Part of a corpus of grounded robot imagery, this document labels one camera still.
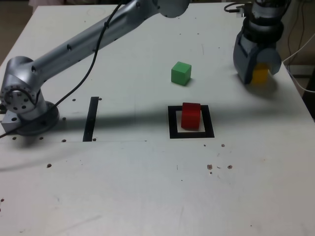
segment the table surface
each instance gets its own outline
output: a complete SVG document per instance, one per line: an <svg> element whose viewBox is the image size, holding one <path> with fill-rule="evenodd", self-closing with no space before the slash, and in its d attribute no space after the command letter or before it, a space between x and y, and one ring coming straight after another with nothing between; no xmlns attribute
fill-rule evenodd
<svg viewBox="0 0 315 236"><path fill-rule="evenodd" d="M1 235L315 234L314 122L283 65L264 86L240 82L232 54L243 19L225 5L149 18L99 52L59 106L66 121L42 140L0 140ZM10 58L36 59L113 9L39 7L0 78ZM91 60L45 83L45 99L68 93ZM170 82L177 61L192 65L187 87ZM82 142L92 96L102 98L96 142ZM183 102L209 106L215 138L169 138L167 106Z"/></svg>

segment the wire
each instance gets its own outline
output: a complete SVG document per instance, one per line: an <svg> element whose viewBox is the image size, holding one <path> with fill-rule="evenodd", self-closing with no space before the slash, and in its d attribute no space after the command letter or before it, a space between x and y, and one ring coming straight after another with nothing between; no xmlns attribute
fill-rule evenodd
<svg viewBox="0 0 315 236"><path fill-rule="evenodd" d="M230 6L234 6L234 5L241 5L241 4L248 4L248 3L250 3L250 2L248 2L248 1L233 2L233 3L230 3L229 5L226 5L226 6L224 7L224 11L225 11L225 12L228 12L228 13L240 12L239 9L227 10L227 8L230 7Z"/></svg>
<svg viewBox="0 0 315 236"><path fill-rule="evenodd" d="M299 49L297 50L295 53L293 53L291 56L289 56L288 58L284 59L283 62L285 62L286 60L290 59L291 57L293 57L295 54L297 54L299 51L301 51L315 36L315 33L310 37L310 39Z"/></svg>
<svg viewBox="0 0 315 236"><path fill-rule="evenodd" d="M298 7L297 7L295 22L294 22L293 27L291 28L291 31L290 31L289 36L288 36L288 38L287 38L287 46L288 46L288 49L289 49L290 56L291 56L290 37L291 37L291 34L292 34L292 32L293 32L293 30L294 30L294 28L295 28L295 26L296 26L296 24L297 24L297 22L298 22L298 20L299 20L300 5L301 5L301 1L299 2L299 5L298 5ZM289 70L290 70L290 65L291 65L291 60L289 61L288 65L286 66L286 68L289 68Z"/></svg>
<svg viewBox="0 0 315 236"><path fill-rule="evenodd" d="M299 84L299 82L297 82L297 80L294 78L294 76L291 74L291 72L290 72L289 70L287 70L287 72L289 73L289 75L291 76L291 78L294 79L294 81L297 83L297 85L298 85L301 89L303 89L305 92L315 93L315 91L311 91L311 90L307 90L307 89L303 88L303 87Z"/></svg>
<svg viewBox="0 0 315 236"><path fill-rule="evenodd" d="M305 4L305 0L302 1L302 7L301 7L301 13L302 13L302 34L301 34L301 38L300 38L300 42L299 42L299 47L298 50L301 48L301 44L302 44L302 40L303 40L303 36L304 36L304 30L305 30L305 19L304 19L304 4ZM289 62L288 65L291 65L291 63L294 61L294 59L296 58L297 55L295 55Z"/></svg>
<svg viewBox="0 0 315 236"><path fill-rule="evenodd" d="M301 50L314 38L314 36L315 36L315 33L310 37L310 39L309 39L299 50L297 50L295 53L293 53L293 54L292 54L291 56L289 56L288 58L284 59L283 62L285 62L286 60L290 59L292 56L296 55L299 51L301 51ZM289 73L289 75L291 76L291 78L295 80L295 82L297 83L297 85L298 85L301 89L303 89L305 92L315 93L315 91L311 91L311 90L307 90L307 89L303 88L303 87L299 84L299 82L297 82L297 80L294 78L294 76L291 74L290 70L288 70L288 69L286 69L286 70L287 70L287 72Z"/></svg>
<svg viewBox="0 0 315 236"><path fill-rule="evenodd" d="M94 52L94 57L93 57L93 60L92 60L92 63L91 63L91 66L88 70L88 72L86 73L86 75L84 76L84 78L81 80L81 82L73 89L71 90L69 93L67 93L62 99L60 99L54 106L52 106L48 111L46 111L44 114L40 115L39 117L33 119L33 120L30 120L22 125L20 125L19 127L15 128L15 129L12 129L2 135L0 135L0 139L17 131L18 129L21 129L37 120L40 120L41 118L43 118L45 115L49 114L52 110L54 110L60 103L62 103L66 98L68 98L71 94L73 94L83 83L84 81L87 79L87 77L89 76L90 72L92 71L93 69L93 66L94 66L94 63L96 61L96 57L97 57L97 53L98 53L98 50L99 50L99 46L100 46L100 43L102 41L102 38L103 38L103 35L105 33L105 30L108 28L108 25L110 23L110 21L112 20L113 16L115 15L115 13L118 11L118 9L121 7L122 5L122 1L116 6L115 10L112 12L112 14L110 15L110 17L108 18L108 20L104 23L104 27L99 35L99 38L98 38L98 41L97 41L97 44L96 44L96 48L95 48L95 52Z"/></svg>

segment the black square marker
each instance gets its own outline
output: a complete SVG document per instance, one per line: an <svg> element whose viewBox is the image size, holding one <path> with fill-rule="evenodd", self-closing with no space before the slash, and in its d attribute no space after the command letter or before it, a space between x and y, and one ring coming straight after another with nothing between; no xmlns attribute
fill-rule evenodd
<svg viewBox="0 0 315 236"><path fill-rule="evenodd" d="M201 105L201 113L203 124L205 127L204 132L178 132L176 112L181 111L182 106L168 106L168 125L169 125L169 138L170 139L200 139L200 138L214 138L211 117L208 105Z"/></svg>

